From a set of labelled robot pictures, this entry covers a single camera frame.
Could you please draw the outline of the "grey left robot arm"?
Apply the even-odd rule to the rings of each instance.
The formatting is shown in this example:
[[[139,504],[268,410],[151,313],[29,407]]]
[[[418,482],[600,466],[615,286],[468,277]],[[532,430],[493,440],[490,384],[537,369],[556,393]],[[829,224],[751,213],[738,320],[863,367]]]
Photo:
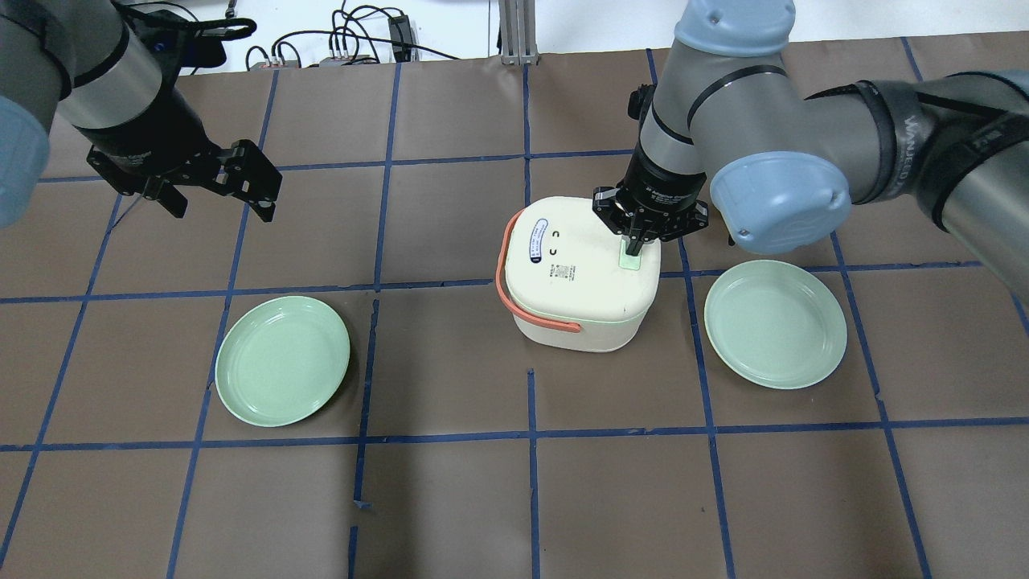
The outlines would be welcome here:
[[[176,89],[180,70],[215,68],[252,19],[190,21],[115,1],[2,4],[2,226],[22,219],[62,117],[88,140],[88,166],[121,195],[184,216],[180,187],[206,188],[272,221],[282,177],[248,139],[213,142]]]

